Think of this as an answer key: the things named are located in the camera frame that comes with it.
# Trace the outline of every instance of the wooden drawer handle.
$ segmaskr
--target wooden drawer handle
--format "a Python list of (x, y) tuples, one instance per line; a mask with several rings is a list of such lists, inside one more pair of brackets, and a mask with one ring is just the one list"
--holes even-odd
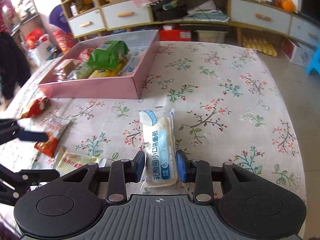
[(272, 20), (272, 18), (270, 18), (269, 16), (265, 16), (265, 15), (258, 14), (258, 13), (256, 13), (256, 17), (259, 18), (260, 20), (265, 20), (267, 22), (270, 22)]
[(124, 12), (124, 13), (119, 13), (118, 17), (128, 17), (132, 16), (134, 12)]
[(308, 33), (308, 36), (314, 40), (319, 40), (319, 37), (317, 35), (314, 35), (313, 33)]
[(91, 25), (93, 22), (86, 22), (86, 23), (82, 23), (79, 25), (79, 27), (87, 27), (89, 25)]

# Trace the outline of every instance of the blue stool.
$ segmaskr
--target blue stool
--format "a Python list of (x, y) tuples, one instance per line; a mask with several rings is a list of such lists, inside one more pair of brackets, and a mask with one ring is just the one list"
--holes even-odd
[(315, 69), (320, 74), (320, 45), (318, 46), (316, 52), (313, 55), (312, 60), (310, 61), (309, 66), (306, 68), (306, 73), (310, 74), (310, 72)]

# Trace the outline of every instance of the yellow snack package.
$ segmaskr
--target yellow snack package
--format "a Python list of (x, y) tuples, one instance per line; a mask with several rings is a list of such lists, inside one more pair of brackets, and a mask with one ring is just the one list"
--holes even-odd
[(101, 157), (77, 155), (66, 151), (59, 161), (56, 170), (63, 176), (87, 163), (99, 163)]
[(120, 63), (115, 70), (95, 70), (89, 78), (116, 77), (123, 66), (124, 63)]

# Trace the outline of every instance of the white drawer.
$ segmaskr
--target white drawer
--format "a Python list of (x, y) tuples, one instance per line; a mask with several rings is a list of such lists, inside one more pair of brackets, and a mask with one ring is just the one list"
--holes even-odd
[[(260, 19), (256, 14), (266, 18)], [(289, 34), (290, 19), (291, 15), (268, 6), (242, 0), (231, 0), (231, 20), (235, 22), (252, 24)]]
[(290, 36), (314, 46), (318, 46), (320, 41), (320, 29), (297, 17), (292, 17)]
[[(108, 29), (120, 28), (123, 26), (149, 23), (152, 21), (148, 7), (137, 7), (133, 1), (125, 1), (102, 8), (107, 21)], [(118, 17), (121, 13), (130, 13), (131, 16)]]
[(105, 28), (99, 9), (69, 20), (69, 26), (75, 37)]

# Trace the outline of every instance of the pink box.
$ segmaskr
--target pink box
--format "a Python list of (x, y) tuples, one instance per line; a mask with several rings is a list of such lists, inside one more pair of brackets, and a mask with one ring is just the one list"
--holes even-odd
[[(124, 41), (130, 51), (145, 49), (144, 55), (127, 76), (90, 78), (56, 82), (54, 68), (68, 58), (77, 59), (80, 52), (87, 48), (97, 48), (106, 41)], [(39, 82), (41, 91), (49, 98), (114, 98), (139, 99), (143, 83), (152, 66), (159, 46), (158, 30), (120, 33), (95, 38), (77, 43), (66, 55), (55, 64), (47, 75)]]

